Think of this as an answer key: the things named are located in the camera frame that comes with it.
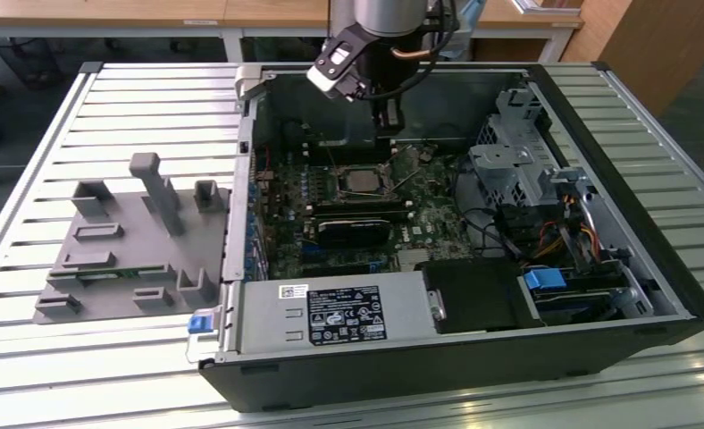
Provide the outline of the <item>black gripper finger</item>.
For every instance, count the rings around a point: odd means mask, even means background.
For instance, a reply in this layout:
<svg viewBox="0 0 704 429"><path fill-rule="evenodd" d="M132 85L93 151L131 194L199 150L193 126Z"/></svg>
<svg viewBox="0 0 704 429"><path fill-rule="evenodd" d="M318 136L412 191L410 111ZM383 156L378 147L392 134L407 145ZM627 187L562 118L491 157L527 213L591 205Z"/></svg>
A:
<svg viewBox="0 0 704 429"><path fill-rule="evenodd" d="M400 98L391 97L372 102L374 136L391 138L403 130Z"/></svg>

